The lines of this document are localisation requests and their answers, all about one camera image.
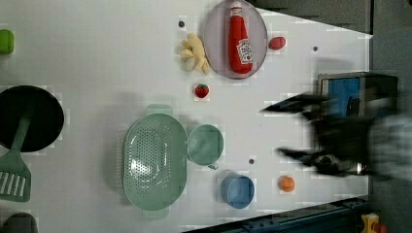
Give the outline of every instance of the green colander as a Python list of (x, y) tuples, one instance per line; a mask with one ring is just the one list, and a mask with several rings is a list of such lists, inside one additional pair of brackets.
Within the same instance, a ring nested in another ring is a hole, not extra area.
[(124, 142), (124, 192), (144, 211), (172, 205), (186, 185), (188, 135), (172, 115), (170, 106), (150, 105)]

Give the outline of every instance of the ketchup bottle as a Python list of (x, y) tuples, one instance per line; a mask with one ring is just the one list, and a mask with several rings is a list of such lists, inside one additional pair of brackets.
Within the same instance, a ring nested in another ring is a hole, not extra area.
[(237, 1), (230, 6), (228, 55), (230, 68), (234, 73), (247, 74), (252, 70), (252, 48), (242, 16), (242, 4)]

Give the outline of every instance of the green object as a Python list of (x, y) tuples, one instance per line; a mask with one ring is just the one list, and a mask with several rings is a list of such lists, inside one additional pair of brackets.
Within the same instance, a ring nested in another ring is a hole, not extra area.
[(30, 106), (18, 123), (12, 148), (0, 157), (0, 199), (27, 202), (30, 200), (31, 173), (21, 158), (20, 150), (30, 125)]
[(0, 53), (10, 54), (13, 50), (15, 50), (15, 35), (9, 30), (0, 30)]
[(167, 105), (150, 105), (124, 142), (123, 188), (144, 211), (172, 205), (187, 181), (188, 135)]
[(223, 151), (223, 135), (221, 131), (210, 124), (196, 127), (189, 136), (188, 156), (189, 160), (211, 169), (219, 168), (216, 161)]

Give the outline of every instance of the white table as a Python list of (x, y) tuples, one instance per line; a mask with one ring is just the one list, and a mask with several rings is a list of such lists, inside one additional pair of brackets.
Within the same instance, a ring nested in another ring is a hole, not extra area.
[[(31, 200), (0, 201), (2, 222), (28, 212), (41, 232), (179, 232), (367, 193), (365, 177), (320, 177), (275, 153), (280, 146), (309, 148), (308, 127), (297, 116), (258, 111), (311, 90), (319, 73), (367, 71), (370, 37), (259, 10), (269, 39), (281, 35), (288, 43), (271, 51), (255, 76), (232, 81), (182, 71), (181, 40), (199, 32), (218, 2), (0, 2), (0, 27), (16, 34), (14, 54), (0, 57), (0, 85), (44, 85), (66, 115), (61, 138), (24, 157), (32, 172)], [(180, 16), (186, 16), (187, 31), (179, 30)], [(193, 100), (195, 83), (211, 86), (210, 101)], [(120, 152), (126, 130), (152, 103), (170, 104), (183, 124), (218, 125), (225, 150), (218, 171), (189, 163), (184, 194), (168, 217), (149, 221), (124, 195)], [(256, 198), (245, 210), (231, 209), (218, 194), (229, 171), (255, 181)], [(281, 175), (294, 177), (293, 193), (280, 192)]]

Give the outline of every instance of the green bowl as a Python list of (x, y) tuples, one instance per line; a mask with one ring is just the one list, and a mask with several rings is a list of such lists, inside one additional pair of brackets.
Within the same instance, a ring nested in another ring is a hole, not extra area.
[(123, 187), (127, 198), (144, 211), (172, 205), (187, 181), (188, 135), (169, 114), (154, 112), (138, 120), (124, 142)]
[(189, 160), (216, 170), (219, 168), (216, 161), (223, 152), (223, 135), (221, 131), (210, 124), (196, 127), (189, 135)]

